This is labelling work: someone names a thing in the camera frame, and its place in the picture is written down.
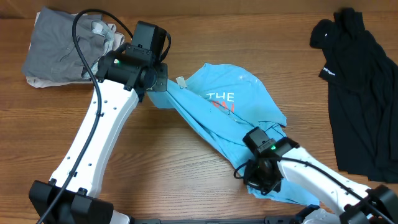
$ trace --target wooden surface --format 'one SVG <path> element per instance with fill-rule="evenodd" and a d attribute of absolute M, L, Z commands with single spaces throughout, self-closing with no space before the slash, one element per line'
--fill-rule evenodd
<path fill-rule="evenodd" d="M 337 170 L 328 118 L 325 59 L 308 45 L 320 19 L 332 14 L 208 17 L 122 17 L 168 30 L 169 77 L 188 78 L 205 62 L 232 63 L 260 78 L 287 117 L 284 131 Z M 365 13 L 366 27 L 398 62 L 398 13 Z M 32 19 L 0 21 L 0 223 L 35 223 L 28 199 L 35 179 L 47 181 L 68 151 L 85 116 L 91 85 L 45 89 L 26 83 L 21 67 Z M 371 187 L 366 177 L 347 175 Z M 398 186 L 389 185 L 398 192 Z M 106 168 L 100 198 L 136 218 L 262 218 L 303 207 L 255 199 L 233 168 L 174 110 L 148 98 L 130 115 Z"/>
<path fill-rule="evenodd" d="M 117 16 L 333 13 L 341 7 L 361 12 L 398 12 L 396 0 L 0 0 L 0 17 L 33 19 L 43 6 L 69 13 L 104 9 Z"/>

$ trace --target wooden table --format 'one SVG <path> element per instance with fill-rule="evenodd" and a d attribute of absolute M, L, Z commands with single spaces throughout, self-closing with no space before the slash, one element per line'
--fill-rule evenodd
<path fill-rule="evenodd" d="M 328 118 L 325 58 L 309 46 L 320 19 L 332 14 L 122 17 L 172 34 L 169 78 L 188 78 L 205 62 L 231 63 L 260 78 L 287 117 L 284 131 L 337 170 Z M 398 13 L 366 13 L 367 29 L 398 62 Z M 34 21 L 0 21 L 0 223 L 35 223 L 28 192 L 57 168 L 88 108 L 93 87 L 36 89 L 21 73 Z M 344 176 L 371 187 L 358 175 Z M 398 192 L 398 186 L 389 185 Z M 136 218 L 262 218 L 303 207 L 259 200 L 233 178 L 233 168 L 174 110 L 148 98 L 130 115 L 106 168 L 100 198 Z"/>

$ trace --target blue t-shirt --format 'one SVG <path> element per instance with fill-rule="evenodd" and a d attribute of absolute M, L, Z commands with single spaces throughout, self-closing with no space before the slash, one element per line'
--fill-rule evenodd
<path fill-rule="evenodd" d="M 165 92 L 147 92 L 156 107 L 175 108 L 235 168 L 253 158 L 243 143 L 243 137 L 253 128 L 259 126 L 276 141 L 285 136 L 281 125 L 286 126 L 286 117 L 262 82 L 243 68 L 206 63 L 185 81 L 186 88 L 170 80 L 167 84 Z M 248 190 L 257 198 L 319 204 L 311 193 L 285 179 L 278 193 L 261 195 L 258 190 Z"/>

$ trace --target robotic arm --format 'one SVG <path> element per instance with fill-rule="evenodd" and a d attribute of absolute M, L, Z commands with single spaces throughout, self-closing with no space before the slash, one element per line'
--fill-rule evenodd
<path fill-rule="evenodd" d="M 103 97 L 101 117 L 73 178 L 45 217 L 45 224 L 369 223 L 369 219 L 375 217 L 381 217 L 378 221 L 398 221 L 398 198 L 387 187 L 371 190 L 348 180 L 315 160 L 293 140 L 283 138 L 275 142 L 259 128 L 253 129 L 244 138 L 256 158 L 245 163 L 244 183 L 267 194 L 271 190 L 277 191 L 280 180 L 286 178 L 317 196 L 335 214 L 310 207 L 296 217 L 266 217 L 265 220 L 135 220 L 114 211 L 112 203 L 97 199 L 106 165 L 127 117 L 142 101 L 145 91 L 167 89 L 167 65 L 161 63 L 165 57 L 162 49 L 166 37 L 169 46 L 165 53 L 170 47 L 168 33 L 160 27 L 140 21 L 131 44 L 123 44 L 100 59 L 96 77 Z M 40 216 L 67 182 L 98 115 L 97 100 L 94 92 L 77 136 L 50 181 L 43 183 L 36 180 L 30 189 L 30 201 Z"/>

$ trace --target gray clothing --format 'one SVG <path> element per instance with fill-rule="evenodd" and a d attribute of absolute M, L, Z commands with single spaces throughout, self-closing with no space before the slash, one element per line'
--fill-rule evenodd
<path fill-rule="evenodd" d="M 53 82 L 87 81 L 81 77 L 83 63 L 72 40 L 75 16 L 44 7 L 35 24 L 31 46 L 22 72 Z M 78 43 L 88 65 L 104 54 L 105 37 L 91 31 L 91 23 L 101 15 L 82 16 L 76 26 Z"/>

